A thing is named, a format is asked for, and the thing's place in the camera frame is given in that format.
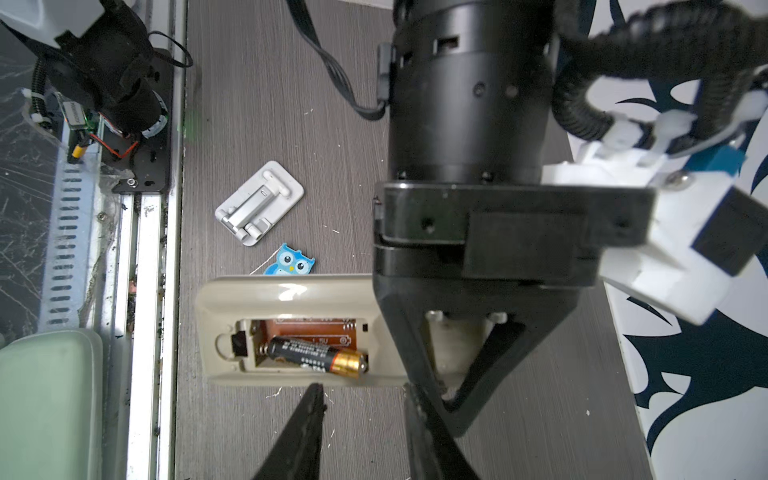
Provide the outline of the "brown AA battery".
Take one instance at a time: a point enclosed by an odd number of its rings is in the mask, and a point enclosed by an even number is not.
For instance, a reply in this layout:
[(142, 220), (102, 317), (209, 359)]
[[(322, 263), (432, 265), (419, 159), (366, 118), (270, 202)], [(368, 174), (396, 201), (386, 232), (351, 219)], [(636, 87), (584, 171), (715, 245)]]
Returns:
[(257, 347), (260, 356), (313, 371), (359, 378), (368, 371), (366, 356), (358, 351), (290, 337), (275, 336)]

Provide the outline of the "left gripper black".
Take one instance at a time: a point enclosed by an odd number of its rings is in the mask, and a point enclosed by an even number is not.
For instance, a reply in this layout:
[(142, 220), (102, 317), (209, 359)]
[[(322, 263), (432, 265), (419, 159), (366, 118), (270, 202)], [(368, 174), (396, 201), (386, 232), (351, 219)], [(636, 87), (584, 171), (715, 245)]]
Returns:
[(377, 287), (577, 288), (605, 250), (645, 242), (649, 190), (542, 181), (551, 2), (398, 1), (393, 16)]

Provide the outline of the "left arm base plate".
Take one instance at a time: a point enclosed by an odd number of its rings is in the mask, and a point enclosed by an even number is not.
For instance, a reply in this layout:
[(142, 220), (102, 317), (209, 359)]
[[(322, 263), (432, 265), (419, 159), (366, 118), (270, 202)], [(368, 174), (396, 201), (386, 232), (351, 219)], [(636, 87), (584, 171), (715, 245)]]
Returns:
[(132, 95), (108, 111), (102, 174), (115, 194), (153, 194), (170, 181), (173, 68), (152, 60)]

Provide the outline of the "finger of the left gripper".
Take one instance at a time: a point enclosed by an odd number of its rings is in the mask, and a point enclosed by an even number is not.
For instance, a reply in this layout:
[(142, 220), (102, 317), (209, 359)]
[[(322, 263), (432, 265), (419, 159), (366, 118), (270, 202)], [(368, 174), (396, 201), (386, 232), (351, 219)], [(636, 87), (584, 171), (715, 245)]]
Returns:
[(497, 281), (375, 281), (381, 317), (371, 383), (418, 386), (454, 437), (506, 377), (568, 319), (586, 288)]

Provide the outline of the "white remote control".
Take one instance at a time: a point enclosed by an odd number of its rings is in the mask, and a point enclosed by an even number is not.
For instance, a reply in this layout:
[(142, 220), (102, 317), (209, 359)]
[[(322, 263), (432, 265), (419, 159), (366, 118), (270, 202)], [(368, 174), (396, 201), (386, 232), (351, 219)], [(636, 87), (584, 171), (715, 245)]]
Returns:
[[(407, 380), (368, 275), (231, 276), (205, 284), (195, 301), (199, 353), (208, 379), (227, 386), (389, 387)], [(357, 378), (270, 359), (275, 336), (363, 354)]]

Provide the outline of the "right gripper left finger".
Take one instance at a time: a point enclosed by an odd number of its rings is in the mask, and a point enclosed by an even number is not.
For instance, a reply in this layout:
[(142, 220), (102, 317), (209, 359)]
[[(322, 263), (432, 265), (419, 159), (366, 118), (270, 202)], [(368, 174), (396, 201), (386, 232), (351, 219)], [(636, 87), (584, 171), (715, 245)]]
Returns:
[(326, 409), (323, 385), (311, 384), (254, 479), (318, 480)]

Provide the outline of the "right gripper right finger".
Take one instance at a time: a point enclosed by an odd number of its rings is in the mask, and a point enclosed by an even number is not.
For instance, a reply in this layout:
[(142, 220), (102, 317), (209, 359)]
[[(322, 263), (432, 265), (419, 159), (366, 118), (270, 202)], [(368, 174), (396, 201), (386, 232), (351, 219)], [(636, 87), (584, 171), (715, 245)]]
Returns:
[(479, 476), (423, 390), (405, 386), (405, 430), (412, 479), (473, 479)]

